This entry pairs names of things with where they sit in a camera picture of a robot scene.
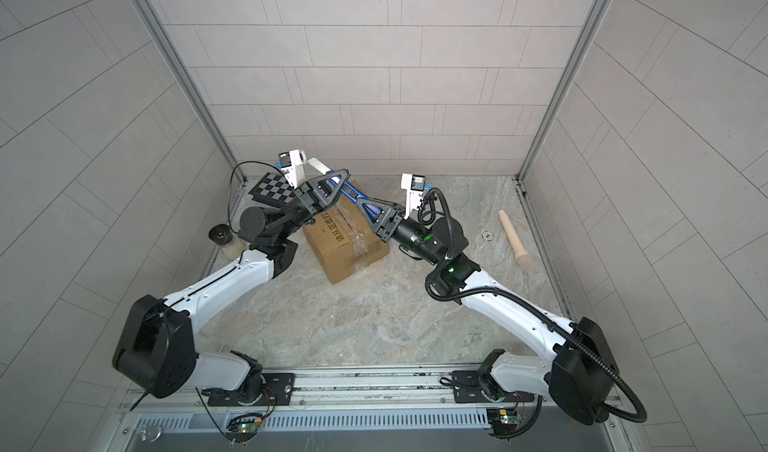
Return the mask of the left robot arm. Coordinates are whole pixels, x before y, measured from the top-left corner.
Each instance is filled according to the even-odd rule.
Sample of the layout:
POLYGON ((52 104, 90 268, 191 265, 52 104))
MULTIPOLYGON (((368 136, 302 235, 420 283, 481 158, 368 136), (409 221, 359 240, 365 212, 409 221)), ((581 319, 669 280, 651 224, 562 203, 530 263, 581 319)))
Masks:
POLYGON ((246 209, 239 219, 239 236, 247 250, 179 292, 138 299, 117 342, 113 368, 158 399, 196 387, 229 404, 256 403, 264 388, 258 361, 235 351, 199 352, 195 336, 244 294, 290 267, 297 250, 291 235, 332 208, 348 178, 346 169, 326 173, 300 185, 279 209, 246 209))

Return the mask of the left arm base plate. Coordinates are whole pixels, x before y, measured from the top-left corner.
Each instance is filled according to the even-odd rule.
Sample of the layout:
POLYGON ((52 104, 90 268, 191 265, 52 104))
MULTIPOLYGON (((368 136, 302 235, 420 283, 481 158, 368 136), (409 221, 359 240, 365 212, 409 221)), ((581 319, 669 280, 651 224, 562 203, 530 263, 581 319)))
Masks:
POLYGON ((201 395, 213 407, 287 406, 296 376, 292 373, 252 375, 236 390, 203 389, 201 395))

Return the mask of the blue utility knife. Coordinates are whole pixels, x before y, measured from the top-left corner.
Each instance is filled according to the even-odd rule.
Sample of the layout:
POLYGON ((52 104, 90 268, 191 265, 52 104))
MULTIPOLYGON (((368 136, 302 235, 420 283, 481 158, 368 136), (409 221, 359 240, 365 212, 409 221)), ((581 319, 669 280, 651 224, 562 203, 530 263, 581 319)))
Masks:
MULTIPOLYGON (((328 166, 316 158, 309 158, 307 160, 307 164, 314 168, 321 175, 333 174, 333 170, 331 170, 328 166)), ((356 205, 359 200, 368 199, 367 195, 365 195, 356 186, 353 186, 349 181, 346 181, 343 185, 340 184, 340 179, 338 177, 331 177, 330 181, 333 182, 336 186, 340 186, 341 194, 347 197, 354 205, 356 205)), ((362 212, 367 218, 376 221, 381 214, 381 208, 375 205, 363 205, 362 212)))

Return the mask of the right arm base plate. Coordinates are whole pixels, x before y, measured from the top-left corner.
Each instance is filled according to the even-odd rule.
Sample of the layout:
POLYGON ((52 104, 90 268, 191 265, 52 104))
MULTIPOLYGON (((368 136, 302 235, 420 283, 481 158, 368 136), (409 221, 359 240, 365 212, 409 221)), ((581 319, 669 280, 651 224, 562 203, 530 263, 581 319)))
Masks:
POLYGON ((456 370, 439 383, 451 389, 458 404, 536 402, 535 394, 505 391, 489 374, 478 371, 456 370))

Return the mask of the brown cardboard express box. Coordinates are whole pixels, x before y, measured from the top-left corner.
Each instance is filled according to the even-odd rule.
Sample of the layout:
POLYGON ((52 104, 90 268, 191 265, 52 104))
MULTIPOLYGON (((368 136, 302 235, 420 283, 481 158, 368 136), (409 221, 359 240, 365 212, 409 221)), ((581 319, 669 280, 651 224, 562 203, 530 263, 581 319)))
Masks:
POLYGON ((303 232, 332 285, 389 254, 389 245, 372 232, 356 205, 343 194, 335 206, 314 220, 303 232))

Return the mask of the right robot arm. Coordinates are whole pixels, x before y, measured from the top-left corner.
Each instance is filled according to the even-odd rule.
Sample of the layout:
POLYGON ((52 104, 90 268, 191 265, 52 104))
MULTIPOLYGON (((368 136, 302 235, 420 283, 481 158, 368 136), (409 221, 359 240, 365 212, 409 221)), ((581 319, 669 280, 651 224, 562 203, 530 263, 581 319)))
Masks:
POLYGON ((431 212, 429 223, 423 224, 392 202, 360 198, 356 207, 378 238, 395 241, 406 253, 433 265, 425 279, 431 298, 485 315, 541 359, 541 365, 523 371, 514 365, 512 354, 491 353, 478 372, 488 398, 498 400, 517 391, 548 395, 585 425, 616 414, 606 399, 620 373, 598 324, 587 317, 573 322, 504 288, 465 254, 469 242, 447 212, 431 212))

